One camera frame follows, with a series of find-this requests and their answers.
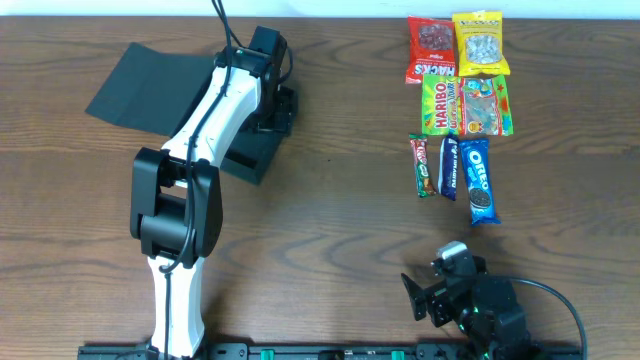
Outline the black box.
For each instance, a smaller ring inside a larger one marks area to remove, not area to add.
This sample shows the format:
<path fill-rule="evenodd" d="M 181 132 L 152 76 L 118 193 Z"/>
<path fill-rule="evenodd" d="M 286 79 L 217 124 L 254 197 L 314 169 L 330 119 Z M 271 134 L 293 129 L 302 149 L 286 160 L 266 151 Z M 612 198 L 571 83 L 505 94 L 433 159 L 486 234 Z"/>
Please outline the black box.
<path fill-rule="evenodd" d="M 174 135 L 204 96 L 214 70 L 212 56 L 161 53 L 131 43 L 86 113 L 116 126 Z M 231 143 L 221 170 L 259 184 L 288 135 L 246 128 Z"/>

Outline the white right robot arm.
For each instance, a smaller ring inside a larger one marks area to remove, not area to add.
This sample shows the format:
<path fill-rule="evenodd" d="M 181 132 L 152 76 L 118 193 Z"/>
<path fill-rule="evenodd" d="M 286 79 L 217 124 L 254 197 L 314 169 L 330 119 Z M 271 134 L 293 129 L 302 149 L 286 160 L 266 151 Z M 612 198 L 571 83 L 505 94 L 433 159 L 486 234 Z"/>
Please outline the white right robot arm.
<path fill-rule="evenodd" d="M 443 280 L 427 288 L 401 275 L 417 321 L 428 318 L 437 328 L 455 323 L 469 338 L 469 352 L 476 359 L 547 357 L 531 338 L 512 283 L 490 275 L 484 258 L 469 254 L 438 258 L 432 267 Z"/>

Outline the green Haribo candy bag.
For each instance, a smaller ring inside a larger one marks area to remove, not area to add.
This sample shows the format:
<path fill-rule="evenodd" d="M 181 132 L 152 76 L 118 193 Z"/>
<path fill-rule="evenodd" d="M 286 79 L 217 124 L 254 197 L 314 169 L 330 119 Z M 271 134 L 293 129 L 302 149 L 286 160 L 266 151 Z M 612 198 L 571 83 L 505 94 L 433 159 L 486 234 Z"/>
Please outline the green Haribo candy bag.
<path fill-rule="evenodd" d="M 421 129 L 423 134 L 435 136 L 513 135 L 505 77 L 425 75 Z"/>

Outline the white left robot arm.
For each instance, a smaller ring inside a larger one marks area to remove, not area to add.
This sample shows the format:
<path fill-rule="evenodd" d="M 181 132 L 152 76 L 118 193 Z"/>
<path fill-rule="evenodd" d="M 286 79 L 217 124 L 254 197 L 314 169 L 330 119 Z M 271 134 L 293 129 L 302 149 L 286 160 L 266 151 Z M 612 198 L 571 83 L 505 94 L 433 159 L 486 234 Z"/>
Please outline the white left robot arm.
<path fill-rule="evenodd" d="M 155 330 L 143 359 L 193 359 L 202 352 L 202 277 L 223 222 L 219 170 L 239 132 L 290 129 L 293 91 L 284 87 L 288 44 L 259 26 L 248 46 L 217 54 L 203 97 L 159 150 L 133 163 L 131 235 L 152 271 Z"/>

